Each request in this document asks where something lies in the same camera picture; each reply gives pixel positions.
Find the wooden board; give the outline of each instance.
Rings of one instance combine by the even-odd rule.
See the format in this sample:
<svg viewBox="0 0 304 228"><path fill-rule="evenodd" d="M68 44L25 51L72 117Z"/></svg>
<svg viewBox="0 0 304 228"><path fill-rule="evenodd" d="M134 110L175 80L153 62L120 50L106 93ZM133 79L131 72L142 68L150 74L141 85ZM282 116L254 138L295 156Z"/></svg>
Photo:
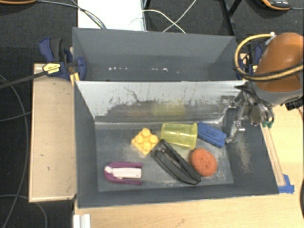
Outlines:
<svg viewBox="0 0 304 228"><path fill-rule="evenodd" d="M35 65L34 72L41 72ZM76 194L72 85L43 76L33 82L30 202L70 200Z"/></svg>

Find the yellow plastic cup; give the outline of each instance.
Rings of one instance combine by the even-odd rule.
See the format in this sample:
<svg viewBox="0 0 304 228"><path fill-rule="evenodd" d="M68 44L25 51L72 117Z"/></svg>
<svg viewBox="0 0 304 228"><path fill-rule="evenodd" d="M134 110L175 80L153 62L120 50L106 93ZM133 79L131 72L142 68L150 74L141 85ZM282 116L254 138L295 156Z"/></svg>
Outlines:
<svg viewBox="0 0 304 228"><path fill-rule="evenodd" d="M161 139L168 143L195 148L198 136L198 125L179 124L179 123L163 123L161 126Z"/></svg>

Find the bin floor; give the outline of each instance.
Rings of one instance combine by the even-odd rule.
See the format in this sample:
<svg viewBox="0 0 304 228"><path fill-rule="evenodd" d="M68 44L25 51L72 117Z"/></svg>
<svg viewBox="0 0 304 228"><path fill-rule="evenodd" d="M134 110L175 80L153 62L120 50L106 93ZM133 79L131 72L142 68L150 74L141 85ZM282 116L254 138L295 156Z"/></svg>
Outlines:
<svg viewBox="0 0 304 228"><path fill-rule="evenodd" d="M146 127L153 134L160 136L161 123L101 123L95 124L96 157L98 172L98 190L118 191L136 189L155 189L187 187L190 184L183 183L167 173L153 158L153 150L144 156L134 146L131 140L142 128ZM172 145L174 149L186 160L189 158L190 149ZM202 177L197 185L232 184L233 176L229 164L226 147L221 149L201 139L198 139L196 148L204 148L210 151L218 161L218 170L211 177ZM104 178L103 168L111 162L142 162L142 185L116 184L108 182Z"/></svg>

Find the wooden table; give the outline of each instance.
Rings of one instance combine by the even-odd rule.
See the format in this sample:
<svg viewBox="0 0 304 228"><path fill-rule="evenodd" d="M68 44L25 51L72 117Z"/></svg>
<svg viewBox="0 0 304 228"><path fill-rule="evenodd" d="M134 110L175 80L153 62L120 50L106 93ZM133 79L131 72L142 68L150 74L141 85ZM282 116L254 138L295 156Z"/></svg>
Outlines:
<svg viewBox="0 0 304 228"><path fill-rule="evenodd" d="M41 65L35 65L35 73ZM41 77L33 85L33 121L29 200L70 200L76 194L72 86L60 78ZM270 130L281 169L294 194L234 199L78 209L90 214L91 227L107 228L245 228L304 227L300 209L303 180L303 119L299 111L274 108Z"/></svg>

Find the orange ball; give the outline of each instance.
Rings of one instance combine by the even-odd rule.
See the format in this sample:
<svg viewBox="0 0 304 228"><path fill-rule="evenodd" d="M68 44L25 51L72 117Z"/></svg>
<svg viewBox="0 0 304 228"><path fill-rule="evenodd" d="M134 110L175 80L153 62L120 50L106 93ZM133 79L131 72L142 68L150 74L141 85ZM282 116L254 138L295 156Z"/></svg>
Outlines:
<svg viewBox="0 0 304 228"><path fill-rule="evenodd" d="M213 154L205 149L195 149L190 157L193 168L203 177L212 176L218 168Z"/></svg>

